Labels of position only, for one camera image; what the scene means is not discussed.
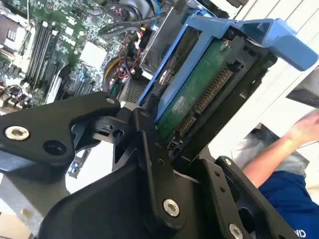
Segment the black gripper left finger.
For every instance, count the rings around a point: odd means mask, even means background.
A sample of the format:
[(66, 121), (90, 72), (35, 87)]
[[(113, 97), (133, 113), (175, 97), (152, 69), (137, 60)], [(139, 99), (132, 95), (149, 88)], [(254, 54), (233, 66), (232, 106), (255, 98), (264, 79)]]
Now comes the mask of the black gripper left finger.
[(61, 100), (0, 119), (0, 170), (51, 186), (62, 179), (76, 151), (109, 140), (120, 155), (115, 171), (135, 165), (146, 226), (176, 233), (185, 223), (173, 168), (150, 115), (124, 109), (105, 92)]

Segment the person's hand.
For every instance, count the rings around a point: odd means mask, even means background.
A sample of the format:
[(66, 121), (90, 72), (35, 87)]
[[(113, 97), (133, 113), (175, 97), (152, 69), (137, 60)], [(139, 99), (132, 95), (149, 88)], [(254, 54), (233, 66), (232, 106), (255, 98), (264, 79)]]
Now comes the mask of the person's hand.
[(315, 109), (299, 119), (286, 133), (298, 146), (319, 140), (319, 110)]

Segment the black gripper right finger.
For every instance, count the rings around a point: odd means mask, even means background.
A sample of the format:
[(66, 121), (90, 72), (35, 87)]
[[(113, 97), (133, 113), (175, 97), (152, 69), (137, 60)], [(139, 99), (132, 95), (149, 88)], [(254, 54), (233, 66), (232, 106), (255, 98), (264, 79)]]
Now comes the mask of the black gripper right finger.
[(293, 229), (227, 157), (199, 160), (207, 212), (221, 239), (295, 239)]

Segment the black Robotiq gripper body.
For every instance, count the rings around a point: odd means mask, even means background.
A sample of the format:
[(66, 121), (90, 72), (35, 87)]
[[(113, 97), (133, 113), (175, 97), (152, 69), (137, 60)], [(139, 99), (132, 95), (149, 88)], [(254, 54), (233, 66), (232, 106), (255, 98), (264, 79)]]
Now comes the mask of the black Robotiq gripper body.
[(40, 239), (209, 239), (211, 219), (198, 181), (175, 173), (184, 227), (153, 234), (146, 226), (138, 169), (125, 166), (58, 202), (40, 226)]

